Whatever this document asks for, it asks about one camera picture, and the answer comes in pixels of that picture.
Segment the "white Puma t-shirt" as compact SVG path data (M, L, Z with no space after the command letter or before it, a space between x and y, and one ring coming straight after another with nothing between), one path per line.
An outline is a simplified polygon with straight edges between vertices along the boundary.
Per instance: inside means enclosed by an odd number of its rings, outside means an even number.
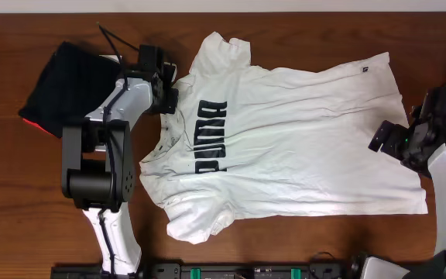
M426 214L417 174L368 148L383 121L407 124L389 62L267 70L252 65L249 42L207 36L139 164L169 236L198 244L275 215Z

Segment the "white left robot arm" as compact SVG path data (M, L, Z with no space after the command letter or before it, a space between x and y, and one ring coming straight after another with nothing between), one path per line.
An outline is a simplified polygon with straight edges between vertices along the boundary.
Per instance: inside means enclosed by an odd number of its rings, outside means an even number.
M142 251L129 215L136 187L131 131L145 113L172 114L176 64L142 65L120 77L111 94L62 134L63 195L91 224L101 249L98 269L53 268L53 278L137 278Z

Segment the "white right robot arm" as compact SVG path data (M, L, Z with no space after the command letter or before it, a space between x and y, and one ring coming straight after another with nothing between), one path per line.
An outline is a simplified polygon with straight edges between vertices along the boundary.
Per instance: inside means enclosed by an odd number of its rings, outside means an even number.
M409 129L385 121L374 135L369 149L400 159L404 166L433 181L437 238L434 256L421 265L402 267L365 255L352 264L351 277L446 279L446 121L414 122Z

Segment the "folded white garment under black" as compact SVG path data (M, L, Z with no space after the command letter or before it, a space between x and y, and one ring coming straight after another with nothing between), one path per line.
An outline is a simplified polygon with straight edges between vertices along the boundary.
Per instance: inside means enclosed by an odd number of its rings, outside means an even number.
M104 63L120 64L118 57L115 56L115 55L105 55L105 54L101 54L99 57L101 58L101 60L102 60Z

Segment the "red garment edge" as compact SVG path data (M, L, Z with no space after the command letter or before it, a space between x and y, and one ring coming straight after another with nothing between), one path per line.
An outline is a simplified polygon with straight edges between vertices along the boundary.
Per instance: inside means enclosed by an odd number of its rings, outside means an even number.
M29 121L28 119L25 119L25 118L23 118L22 120L23 120L25 123L31 125L32 127L35 127L35 128L37 128L37 129L39 129L39 130L45 132L46 134L49 134L49 135L51 135L51 136L54 136L52 133L50 133L49 131L47 131L46 129L44 129L44 128L43 128L42 126L40 126L39 124L37 124L37 123L35 123L35 122L32 122L32 121Z

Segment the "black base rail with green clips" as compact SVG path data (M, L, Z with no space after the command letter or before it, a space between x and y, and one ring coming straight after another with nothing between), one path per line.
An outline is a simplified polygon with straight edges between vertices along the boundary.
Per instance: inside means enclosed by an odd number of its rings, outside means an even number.
M139 267L136 271L110 273L97 265L56 266L50 271L51 279L347 279L360 278L364 255L349 263L336 260L327 252L314 255L305 264L278 265L230 265L230 264L183 264L159 262Z

